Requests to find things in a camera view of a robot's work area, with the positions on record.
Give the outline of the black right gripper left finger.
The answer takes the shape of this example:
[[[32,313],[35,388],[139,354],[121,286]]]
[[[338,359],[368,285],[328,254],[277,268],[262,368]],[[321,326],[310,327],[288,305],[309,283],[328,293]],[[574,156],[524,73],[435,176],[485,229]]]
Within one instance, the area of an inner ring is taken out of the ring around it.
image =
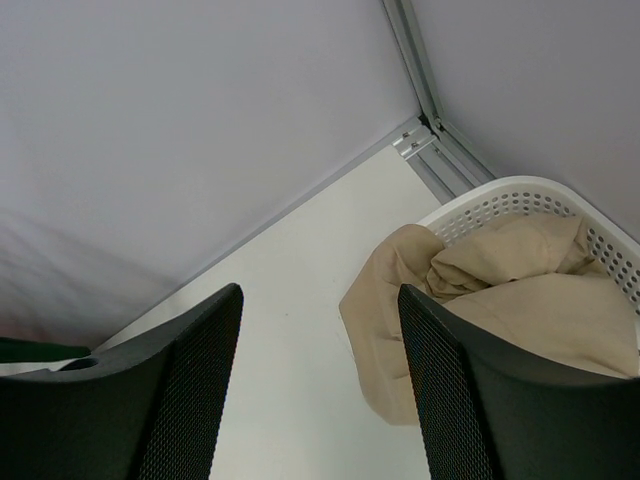
[[[229,284],[59,370],[1,380],[5,479],[205,479],[243,311]]]

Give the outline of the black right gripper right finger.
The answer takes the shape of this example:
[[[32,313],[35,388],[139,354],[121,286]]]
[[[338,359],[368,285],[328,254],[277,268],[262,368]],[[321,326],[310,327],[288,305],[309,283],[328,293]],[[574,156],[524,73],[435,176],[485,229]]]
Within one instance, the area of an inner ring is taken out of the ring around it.
[[[547,360],[407,284],[398,309],[431,478],[638,478],[638,379]]]

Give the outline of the beige t shirt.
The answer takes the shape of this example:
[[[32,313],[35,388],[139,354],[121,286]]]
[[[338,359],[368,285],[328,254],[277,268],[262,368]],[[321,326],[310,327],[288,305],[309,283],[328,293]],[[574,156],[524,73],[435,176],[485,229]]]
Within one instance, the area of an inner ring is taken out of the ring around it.
[[[639,372],[630,302],[590,253],[579,216],[505,215],[453,245],[405,225],[371,253],[340,302],[363,396],[392,425],[418,421],[398,309],[402,285],[552,361]]]

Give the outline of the green white raglan shirt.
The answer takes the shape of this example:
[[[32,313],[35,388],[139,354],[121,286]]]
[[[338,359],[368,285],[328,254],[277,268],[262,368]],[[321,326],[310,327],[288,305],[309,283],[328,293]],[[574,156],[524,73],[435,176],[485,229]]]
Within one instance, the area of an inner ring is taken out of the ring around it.
[[[1,376],[58,368],[91,354],[86,346],[1,338]]]

